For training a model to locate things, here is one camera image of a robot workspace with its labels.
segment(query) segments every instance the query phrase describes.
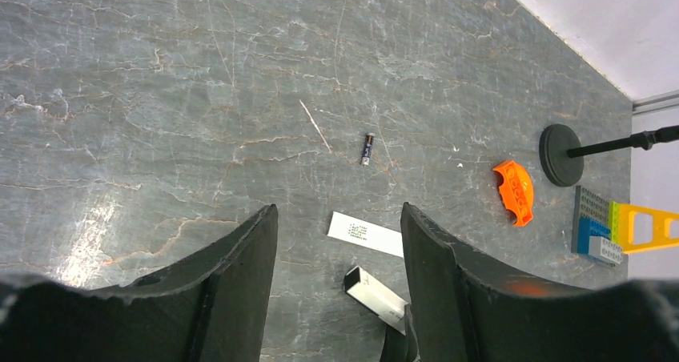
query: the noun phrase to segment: orange plastic object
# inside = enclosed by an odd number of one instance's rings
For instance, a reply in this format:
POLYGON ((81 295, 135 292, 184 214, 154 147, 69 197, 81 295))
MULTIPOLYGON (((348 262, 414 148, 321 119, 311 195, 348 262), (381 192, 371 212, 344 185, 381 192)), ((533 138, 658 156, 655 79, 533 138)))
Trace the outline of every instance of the orange plastic object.
POLYGON ((503 182, 500 195, 504 208, 516 215, 514 226, 523 227, 532 219, 532 181, 525 168, 513 160, 505 160, 493 168, 500 173, 503 182))

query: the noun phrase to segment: small white box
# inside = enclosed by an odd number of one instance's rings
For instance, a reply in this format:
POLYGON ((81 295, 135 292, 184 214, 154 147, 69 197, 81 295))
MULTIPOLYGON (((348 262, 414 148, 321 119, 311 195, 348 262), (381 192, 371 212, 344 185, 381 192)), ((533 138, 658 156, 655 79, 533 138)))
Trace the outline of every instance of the small white box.
POLYGON ((603 236, 589 237, 589 255, 606 263, 620 264, 623 260, 622 247, 603 236))
POLYGON ((332 212, 327 236, 403 258, 403 239, 400 232, 337 211, 332 212))
POLYGON ((344 291, 374 312, 381 320, 405 335, 405 305, 395 292, 356 266, 344 276, 344 291))

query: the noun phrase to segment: gray marble surface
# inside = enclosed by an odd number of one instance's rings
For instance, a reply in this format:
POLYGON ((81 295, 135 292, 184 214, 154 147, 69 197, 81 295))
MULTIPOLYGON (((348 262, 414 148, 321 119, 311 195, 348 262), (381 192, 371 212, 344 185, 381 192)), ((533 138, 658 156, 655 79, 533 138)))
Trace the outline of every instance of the gray marble surface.
MULTIPOLYGON (((127 284, 279 206, 262 360, 378 360, 346 296, 360 264, 408 298, 403 260, 325 236, 332 211, 398 229, 415 204, 539 276, 596 288, 569 251, 573 188, 540 132, 630 132, 630 101, 515 0, 0 0, 0 271, 127 284), (369 167, 357 160, 376 133, 369 167), (514 228, 492 167, 536 190, 514 228)), ((629 151, 582 184, 629 197, 629 151)))

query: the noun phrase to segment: white wall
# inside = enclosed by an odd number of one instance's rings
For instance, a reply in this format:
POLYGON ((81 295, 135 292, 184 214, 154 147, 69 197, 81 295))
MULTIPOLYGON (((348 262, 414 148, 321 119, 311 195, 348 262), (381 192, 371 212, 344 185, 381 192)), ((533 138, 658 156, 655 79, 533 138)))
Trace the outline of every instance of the white wall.
MULTIPOLYGON (((679 107, 632 118, 634 132, 679 124, 679 107)), ((632 204, 679 213, 679 142, 632 150, 632 204)), ((679 278, 679 247, 629 256, 629 278, 679 278)))
POLYGON ((679 0, 518 0, 632 100, 679 89, 679 0))

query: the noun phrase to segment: blue building block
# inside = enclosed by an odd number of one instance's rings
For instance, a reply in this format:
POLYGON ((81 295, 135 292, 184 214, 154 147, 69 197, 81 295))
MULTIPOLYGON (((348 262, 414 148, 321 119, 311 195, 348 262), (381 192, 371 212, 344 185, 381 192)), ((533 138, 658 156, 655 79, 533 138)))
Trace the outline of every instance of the blue building block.
POLYGON ((611 240, 611 230, 605 225, 590 218, 580 218, 577 228, 577 250, 578 254, 589 253, 589 237, 601 236, 611 240))

